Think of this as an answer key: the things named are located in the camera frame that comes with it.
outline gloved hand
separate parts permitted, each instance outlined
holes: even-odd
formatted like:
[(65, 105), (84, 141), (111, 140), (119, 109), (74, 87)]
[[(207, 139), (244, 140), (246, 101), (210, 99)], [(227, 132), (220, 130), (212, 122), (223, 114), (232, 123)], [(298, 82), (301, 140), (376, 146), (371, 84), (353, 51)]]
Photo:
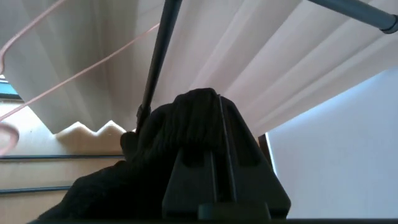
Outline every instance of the gloved hand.
[(63, 200), (39, 219), (162, 217), (162, 200), (179, 149), (217, 149), (222, 144), (218, 96), (198, 89), (157, 108), (140, 133), (124, 133), (126, 161), (80, 177)]

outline white wall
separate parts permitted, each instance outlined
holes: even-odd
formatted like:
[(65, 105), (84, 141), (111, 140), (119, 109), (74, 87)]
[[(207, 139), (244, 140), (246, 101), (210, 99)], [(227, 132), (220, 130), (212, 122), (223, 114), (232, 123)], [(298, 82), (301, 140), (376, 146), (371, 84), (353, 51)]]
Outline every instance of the white wall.
[(398, 217), (398, 68), (268, 135), (289, 218)]

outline pink cable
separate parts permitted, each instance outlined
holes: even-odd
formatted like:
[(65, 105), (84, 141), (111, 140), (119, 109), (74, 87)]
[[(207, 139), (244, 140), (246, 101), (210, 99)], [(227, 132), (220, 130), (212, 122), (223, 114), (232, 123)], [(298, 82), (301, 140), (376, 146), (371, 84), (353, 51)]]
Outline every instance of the pink cable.
[[(46, 11), (44, 11), (41, 15), (39, 15), (37, 18), (35, 18), (28, 26), (26, 26), (25, 28), (23, 28), (18, 34), (16, 34), (11, 40), (9, 40), (5, 46), (0, 50), (0, 73), (2, 73), (2, 71), (4, 70), (4, 55), (7, 52), (7, 50), (11, 47), (11, 45), (17, 40), (19, 39), (21, 36), (23, 36), (28, 30), (30, 30), (31, 28), (33, 28), (33, 26), (35, 26), (37, 23), (39, 23), (45, 16), (47, 16), (50, 12), (52, 12), (54, 9), (56, 9), (57, 7), (59, 7), (62, 3), (64, 3), (66, 0), (59, 0), (58, 2), (56, 2), (55, 4), (53, 4), (51, 7), (49, 7)], [(55, 85), (54, 87), (52, 87), (51, 89), (43, 92), (42, 94), (40, 94), (39, 96), (34, 97), (33, 99), (29, 100), (28, 102), (24, 103), (23, 105), (18, 106), (17, 108), (13, 109), (12, 111), (6, 113), (5, 115), (0, 116), (0, 131), (3, 130), (6, 133), (10, 134), (10, 141), (9, 144), (0, 149), (0, 156), (4, 155), (7, 151), (9, 151), (10, 149), (16, 147), (16, 144), (18, 142), (19, 139), (19, 132), (16, 128), (14, 128), (11, 125), (8, 125), (6, 123), (3, 123), (1, 121), (3, 121), (4, 119), (8, 118), (9, 116), (13, 115), (14, 113), (20, 111), (21, 109), (25, 108), (26, 106), (30, 105), (33, 102), (36, 102), (37, 100), (41, 99), (42, 97), (44, 97), (45, 95), (55, 91), (56, 89), (60, 88), (61, 86), (63, 86), (64, 84), (74, 80), (75, 78), (81, 76), (82, 74), (90, 71), (91, 69), (97, 67), (98, 65), (101, 65), (102, 63), (108, 61), (109, 59), (113, 58), (115, 55), (117, 55), (118, 53), (122, 52), (123, 50), (125, 50), (126, 48), (128, 48), (130, 45), (132, 45), (135, 41), (143, 38), (144, 36), (146, 36), (148, 33), (152, 32), (154, 29), (158, 28), (159, 23), (154, 25), (152, 28), (150, 28), (149, 30), (145, 31), (144, 33), (142, 33), (141, 35), (138, 35), (136, 38), (134, 38), (132, 41), (128, 42), (125, 46), (121, 47), (119, 50), (111, 53), (110, 55), (108, 55), (107, 57), (105, 57), (104, 59), (100, 60), (99, 62), (96, 62), (94, 65), (91, 65), (85, 69), (83, 69), (82, 71), (78, 72), (77, 74), (75, 74), (74, 76), (66, 79), (65, 81), (59, 83), (58, 85)]]

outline pink wire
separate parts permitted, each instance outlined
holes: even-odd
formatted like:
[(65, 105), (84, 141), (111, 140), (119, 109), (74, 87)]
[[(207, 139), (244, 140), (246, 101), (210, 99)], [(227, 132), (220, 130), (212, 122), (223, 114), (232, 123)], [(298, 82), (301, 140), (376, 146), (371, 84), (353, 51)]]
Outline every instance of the pink wire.
[[(10, 39), (5, 46), (0, 50), (0, 73), (3, 72), (4, 70), (4, 56), (7, 52), (7, 50), (11, 47), (11, 45), (18, 40), (20, 37), (22, 37), (28, 30), (30, 30), (31, 28), (33, 28), (36, 24), (38, 24), (45, 16), (47, 16), (48, 14), (50, 14), (54, 9), (56, 9), (57, 7), (59, 7), (62, 3), (64, 3), (67, 0), (59, 0), (57, 1), (55, 4), (53, 4), (52, 6), (50, 6), (46, 11), (44, 11), (43, 13), (41, 13), (41, 15), (39, 15), (38, 17), (36, 17), (29, 25), (27, 25), (25, 28), (23, 28), (20, 32), (18, 32), (12, 39)], [(94, 65), (91, 65), (85, 69), (83, 69), (82, 71), (78, 72), (77, 74), (75, 74), (74, 76), (66, 79), (65, 81), (59, 83), (58, 85), (55, 85), (54, 87), (52, 87), (51, 89), (41, 93), (39, 96), (34, 97), (33, 99), (29, 100), (28, 102), (18, 106), (17, 108), (11, 110), (10, 112), (6, 113), (5, 115), (0, 116), (0, 131), (3, 130), (6, 133), (9, 133), (10, 135), (10, 141), (9, 144), (0, 149), (0, 156), (4, 155), (7, 151), (9, 151), (10, 149), (13, 149), (14, 147), (16, 147), (18, 139), (19, 139), (19, 132), (18, 130), (6, 123), (3, 123), (1, 121), (3, 121), (4, 119), (8, 118), (9, 116), (13, 115), (14, 113), (20, 111), (21, 109), (25, 108), (26, 106), (30, 105), (31, 103), (36, 102), (37, 100), (41, 99), (42, 97), (44, 97), (45, 95), (55, 91), (56, 89), (60, 88), (61, 86), (63, 86), (64, 84), (76, 79), (77, 77), (81, 76), (82, 74), (90, 71), (91, 69), (97, 67), (98, 65), (101, 65), (102, 63), (108, 61), (109, 59), (113, 58), (115, 55), (117, 55), (118, 53), (122, 52), (123, 50), (125, 50), (126, 48), (128, 48), (130, 45), (132, 45), (135, 41), (143, 38), (144, 36), (146, 36), (148, 33), (152, 32), (154, 29), (158, 28), (159, 23), (154, 25), (152, 28), (150, 28), (149, 30), (145, 31), (144, 33), (138, 35), (136, 38), (134, 38), (132, 41), (128, 42), (125, 46), (121, 47), (120, 49), (118, 49), (117, 51), (111, 53), (110, 55), (108, 55), (107, 57), (105, 57), (104, 59), (100, 60), (99, 62), (96, 62)]]

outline black pipe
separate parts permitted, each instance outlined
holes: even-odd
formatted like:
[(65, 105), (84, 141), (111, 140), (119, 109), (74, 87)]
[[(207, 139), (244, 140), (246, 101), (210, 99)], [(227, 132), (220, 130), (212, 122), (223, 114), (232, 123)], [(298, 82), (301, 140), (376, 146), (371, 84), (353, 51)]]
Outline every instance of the black pipe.
[(123, 155), (28, 155), (28, 156), (0, 156), (0, 162), (7, 160), (31, 159), (124, 159)]
[(155, 94), (156, 84), (159, 79), (163, 61), (166, 56), (173, 34), (175, 21), (177, 20), (182, 0), (166, 0), (163, 7), (162, 17), (160, 18), (159, 31), (157, 32), (154, 54), (150, 62), (147, 84), (145, 87), (144, 98), (137, 113), (137, 129), (139, 133), (144, 121), (150, 114), (150, 103)]
[(377, 27), (385, 34), (398, 30), (398, 17), (359, 0), (309, 0), (320, 6)]
[(36, 192), (52, 192), (58, 190), (69, 190), (71, 186), (61, 186), (61, 187), (31, 187), (25, 189), (3, 189), (0, 190), (0, 195), (6, 194), (22, 194), (22, 193), (36, 193)]

